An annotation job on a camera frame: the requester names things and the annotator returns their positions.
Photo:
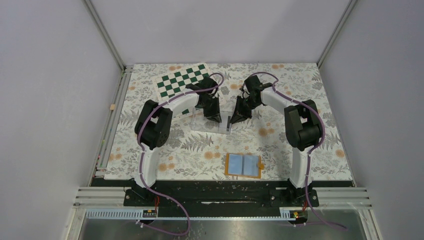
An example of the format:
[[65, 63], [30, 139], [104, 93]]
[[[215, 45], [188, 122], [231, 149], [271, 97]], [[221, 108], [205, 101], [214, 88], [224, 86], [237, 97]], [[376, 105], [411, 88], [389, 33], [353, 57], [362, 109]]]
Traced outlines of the clear plastic box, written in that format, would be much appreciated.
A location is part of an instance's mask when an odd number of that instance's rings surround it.
[[221, 115], [222, 122], [217, 123], [211, 120], [207, 120], [204, 117], [202, 109], [194, 108], [192, 111], [192, 119], [189, 125], [190, 129], [192, 131], [198, 131], [198, 132], [229, 135], [232, 130], [232, 124], [231, 124], [230, 131], [226, 131], [226, 125], [227, 125], [228, 116], [232, 117], [232, 112], [221, 111], [220, 115]]

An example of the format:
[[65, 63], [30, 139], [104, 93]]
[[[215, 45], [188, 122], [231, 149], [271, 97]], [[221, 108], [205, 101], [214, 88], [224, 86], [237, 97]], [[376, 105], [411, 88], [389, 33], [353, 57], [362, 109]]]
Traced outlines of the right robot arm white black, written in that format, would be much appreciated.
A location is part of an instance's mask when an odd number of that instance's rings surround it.
[[313, 100], [298, 101], [276, 89], [275, 83], [262, 83], [256, 74], [250, 75], [241, 88], [246, 96], [236, 98], [231, 124], [252, 117], [260, 106], [270, 106], [284, 116], [285, 137], [292, 146], [292, 167], [288, 178], [286, 198], [293, 206], [309, 200], [312, 193], [310, 168], [312, 151], [325, 138], [325, 127]]

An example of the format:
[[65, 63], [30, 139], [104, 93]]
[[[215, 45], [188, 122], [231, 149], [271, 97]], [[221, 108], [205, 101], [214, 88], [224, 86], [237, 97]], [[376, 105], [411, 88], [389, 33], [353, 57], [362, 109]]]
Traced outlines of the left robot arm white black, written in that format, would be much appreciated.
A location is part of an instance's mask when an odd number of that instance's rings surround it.
[[[217, 83], [211, 76], [218, 75], [221, 82]], [[134, 180], [141, 186], [136, 192], [136, 199], [144, 206], [152, 204], [155, 194], [162, 193], [151, 189], [157, 180], [159, 148], [170, 136], [174, 114], [193, 108], [203, 109], [203, 116], [210, 121], [221, 123], [220, 103], [217, 96], [219, 87], [224, 83], [223, 74], [216, 72], [206, 76], [197, 84], [188, 84], [185, 89], [175, 96], [156, 102], [148, 100], [136, 122], [134, 132], [136, 142], [141, 147], [139, 174]]]

